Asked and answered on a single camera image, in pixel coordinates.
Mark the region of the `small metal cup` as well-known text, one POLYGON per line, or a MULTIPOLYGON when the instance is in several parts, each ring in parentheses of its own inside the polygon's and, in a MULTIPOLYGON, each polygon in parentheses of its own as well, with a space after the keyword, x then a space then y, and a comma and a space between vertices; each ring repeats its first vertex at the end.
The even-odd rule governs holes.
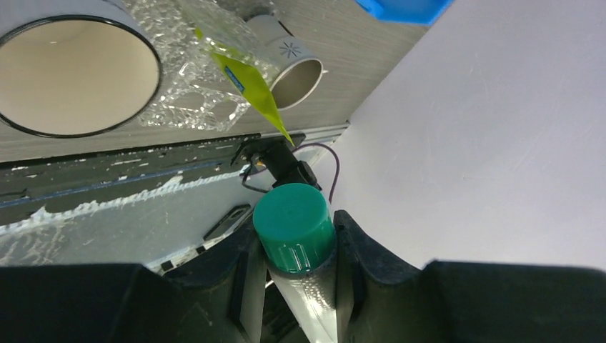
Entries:
POLYGON ((322 61, 275 16, 254 16, 247 21, 247 26, 277 68, 277 75, 269 81, 277 108, 286 110, 300 104, 320 83, 324 71, 322 61))

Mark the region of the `white enamel mug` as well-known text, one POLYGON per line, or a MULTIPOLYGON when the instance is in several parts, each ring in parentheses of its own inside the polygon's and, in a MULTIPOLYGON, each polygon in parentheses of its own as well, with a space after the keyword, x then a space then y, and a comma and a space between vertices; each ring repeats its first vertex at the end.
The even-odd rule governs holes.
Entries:
POLYGON ((79 138, 138 116, 162 63, 121 1, 3 1, 1 120, 27 134, 79 138))

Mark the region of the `clear square textured holder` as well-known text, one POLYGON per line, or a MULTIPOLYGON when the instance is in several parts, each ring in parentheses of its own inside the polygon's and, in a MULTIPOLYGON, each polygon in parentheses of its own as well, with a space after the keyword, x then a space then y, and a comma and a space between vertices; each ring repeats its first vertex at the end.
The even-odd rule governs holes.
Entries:
POLYGON ((272 1, 126 1, 159 53, 159 94, 139 116, 142 126, 227 131, 250 108, 217 58, 254 67, 267 83, 276 62, 245 21, 274 14, 272 1))

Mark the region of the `teal cap toothpaste tube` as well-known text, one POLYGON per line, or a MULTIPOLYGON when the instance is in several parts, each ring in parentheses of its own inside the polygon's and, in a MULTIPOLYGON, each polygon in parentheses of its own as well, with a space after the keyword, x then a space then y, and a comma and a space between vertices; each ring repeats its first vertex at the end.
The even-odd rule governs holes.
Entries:
POLYGON ((321 191, 281 185, 258 202, 253 225, 269 273, 310 342, 337 342, 337 235, 321 191))

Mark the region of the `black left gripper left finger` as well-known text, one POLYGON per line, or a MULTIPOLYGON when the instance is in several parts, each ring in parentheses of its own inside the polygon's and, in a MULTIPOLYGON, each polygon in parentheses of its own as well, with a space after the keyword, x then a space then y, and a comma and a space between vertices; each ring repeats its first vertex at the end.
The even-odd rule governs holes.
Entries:
POLYGON ((258 342, 266 267, 251 225, 164 275, 140 264, 1 269, 3 342, 258 342))

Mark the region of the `yellow green toothpaste tube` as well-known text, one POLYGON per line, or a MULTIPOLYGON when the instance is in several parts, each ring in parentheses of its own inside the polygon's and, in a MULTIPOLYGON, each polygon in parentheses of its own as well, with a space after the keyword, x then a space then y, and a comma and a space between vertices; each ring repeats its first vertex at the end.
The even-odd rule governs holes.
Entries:
POLYGON ((272 92, 251 59, 254 56, 242 49, 206 36, 197 27, 195 36, 203 41, 214 63, 219 67, 237 91, 256 109, 284 138, 294 146, 294 142, 284 126, 272 92))

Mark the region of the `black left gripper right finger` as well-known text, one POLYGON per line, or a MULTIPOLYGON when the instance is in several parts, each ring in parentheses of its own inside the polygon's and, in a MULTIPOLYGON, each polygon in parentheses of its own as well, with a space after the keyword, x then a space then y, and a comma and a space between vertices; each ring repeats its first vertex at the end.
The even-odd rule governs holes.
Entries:
POLYGON ((337 229, 340 342, 603 342, 598 269, 433 261, 418 269, 344 210, 337 229))

